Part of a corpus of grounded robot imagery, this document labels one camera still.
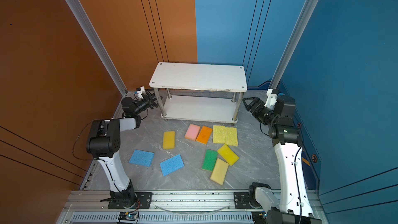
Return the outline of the green sponge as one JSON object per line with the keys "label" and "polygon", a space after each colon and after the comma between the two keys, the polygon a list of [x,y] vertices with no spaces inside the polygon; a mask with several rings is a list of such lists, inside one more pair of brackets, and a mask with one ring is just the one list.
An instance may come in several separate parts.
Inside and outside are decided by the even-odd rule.
{"label": "green sponge", "polygon": [[202,170],[213,171],[218,153],[214,150],[206,149],[205,156],[202,164]]}

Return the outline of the pale yellow sponge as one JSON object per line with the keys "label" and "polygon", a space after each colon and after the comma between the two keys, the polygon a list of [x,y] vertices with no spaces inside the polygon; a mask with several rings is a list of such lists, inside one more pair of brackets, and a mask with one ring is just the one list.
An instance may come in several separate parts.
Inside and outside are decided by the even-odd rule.
{"label": "pale yellow sponge", "polygon": [[210,176],[210,180],[212,180],[213,182],[215,182],[219,185],[223,185],[228,168],[229,168],[229,164],[227,162],[217,158],[216,162],[215,162],[214,169]]}

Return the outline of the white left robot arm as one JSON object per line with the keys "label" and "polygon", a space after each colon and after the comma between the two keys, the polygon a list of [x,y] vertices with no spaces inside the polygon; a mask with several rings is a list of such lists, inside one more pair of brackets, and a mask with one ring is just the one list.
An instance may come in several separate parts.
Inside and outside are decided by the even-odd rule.
{"label": "white left robot arm", "polygon": [[86,143],[86,151],[102,166],[110,185],[108,208],[137,208],[138,196],[126,175],[120,159],[121,132],[140,127],[140,113],[159,106],[153,89],[141,88],[137,98],[121,100],[122,117],[94,120]]}

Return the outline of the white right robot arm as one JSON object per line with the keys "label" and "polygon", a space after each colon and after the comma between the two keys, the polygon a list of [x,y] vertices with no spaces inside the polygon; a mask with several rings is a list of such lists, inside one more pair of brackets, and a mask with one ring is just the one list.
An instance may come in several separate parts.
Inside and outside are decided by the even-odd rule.
{"label": "white right robot arm", "polygon": [[249,186],[250,205],[262,208],[267,224],[320,224],[310,205],[302,169],[303,141],[294,125],[295,99],[271,94],[263,102],[258,97],[247,97],[244,105],[260,126],[268,126],[277,156],[280,176],[280,199],[276,199],[267,184]]}

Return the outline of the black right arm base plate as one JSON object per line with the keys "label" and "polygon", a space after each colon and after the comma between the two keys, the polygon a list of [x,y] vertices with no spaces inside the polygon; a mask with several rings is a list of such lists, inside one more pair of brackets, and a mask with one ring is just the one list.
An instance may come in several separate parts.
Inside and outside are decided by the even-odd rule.
{"label": "black right arm base plate", "polygon": [[252,206],[249,201],[248,192],[238,191],[233,193],[234,206],[236,209],[250,209]]}

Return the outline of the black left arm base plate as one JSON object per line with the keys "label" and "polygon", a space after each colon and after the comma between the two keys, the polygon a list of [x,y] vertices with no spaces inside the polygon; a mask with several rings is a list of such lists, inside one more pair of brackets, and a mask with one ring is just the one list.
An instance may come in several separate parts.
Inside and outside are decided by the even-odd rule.
{"label": "black left arm base plate", "polygon": [[136,193],[135,202],[129,199],[111,199],[108,204],[108,209],[149,209],[152,200],[152,192],[138,192]]}

